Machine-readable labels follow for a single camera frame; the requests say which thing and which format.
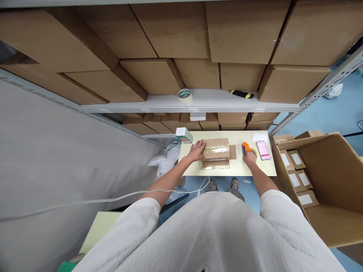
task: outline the white shirt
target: white shirt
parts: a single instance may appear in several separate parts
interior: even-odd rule
[[[345,271],[282,192],[261,196],[260,216],[228,192],[204,193],[156,230],[153,198],[128,207],[73,272]]]

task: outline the tape roll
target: tape roll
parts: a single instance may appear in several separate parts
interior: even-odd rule
[[[177,97],[179,101],[183,104],[188,104],[193,101],[193,95],[189,89],[181,89],[178,92]]]

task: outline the table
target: table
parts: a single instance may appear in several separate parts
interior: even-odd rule
[[[220,139],[227,138],[230,145],[236,145],[237,159],[230,160],[229,169],[213,169],[202,170],[202,162],[197,161],[192,163],[184,172],[184,176],[252,176],[251,171],[242,160],[242,143],[246,142],[249,146],[255,149],[258,153],[256,142],[252,141],[252,133],[265,133],[268,139],[266,130],[258,131],[191,131],[193,135],[193,143],[203,139]],[[179,161],[189,153],[191,144],[181,144]],[[272,158],[271,145],[268,140],[267,146],[270,147],[271,160],[263,161],[258,153],[257,165],[267,176],[276,176],[275,164]]]

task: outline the green and white box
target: green and white box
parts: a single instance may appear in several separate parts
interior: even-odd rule
[[[183,143],[191,144],[193,142],[193,135],[187,128],[177,128],[175,135],[183,141]]]

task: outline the cable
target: cable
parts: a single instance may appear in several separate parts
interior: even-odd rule
[[[203,189],[205,187],[207,187],[207,185],[209,184],[210,182],[210,178],[209,178],[209,181],[208,183],[203,187]],[[59,205],[59,206],[55,206],[55,207],[50,207],[50,208],[46,208],[46,209],[42,209],[42,210],[38,210],[36,212],[32,212],[32,213],[28,213],[28,214],[25,214],[25,215],[19,215],[19,216],[9,216],[9,217],[1,217],[0,218],[0,221],[9,221],[9,220],[16,220],[16,219],[22,219],[22,218],[25,218],[25,217],[29,217],[29,216],[33,216],[33,215],[37,215],[37,214],[40,214],[40,213],[45,213],[45,212],[49,212],[51,210],[56,210],[56,209],[59,209],[59,208],[64,208],[64,207],[68,207],[68,206],[76,206],[76,205],[84,205],[84,204],[92,204],[92,203],[104,203],[104,202],[114,202],[114,201],[118,201],[118,200],[121,200],[121,199],[124,199],[128,196],[132,196],[132,195],[137,195],[139,193],[152,193],[152,192],[156,192],[156,191],[164,191],[166,193],[170,193],[170,192],[176,192],[176,193],[195,193],[195,192],[200,192],[200,188],[202,186],[199,187],[199,190],[195,190],[195,191],[192,191],[192,192],[177,192],[177,191],[174,191],[174,190],[169,190],[169,191],[166,191],[164,189],[155,189],[155,190],[152,190],[152,191],[138,191],[138,192],[134,192],[134,193],[130,193],[128,195],[124,195],[124,196],[121,196],[121,197],[118,197],[118,198],[110,198],[110,199],[94,199],[94,200],[86,200],[86,201],[79,201],[79,202],[73,202],[73,203],[68,203],[68,204],[64,204],[64,205]]]

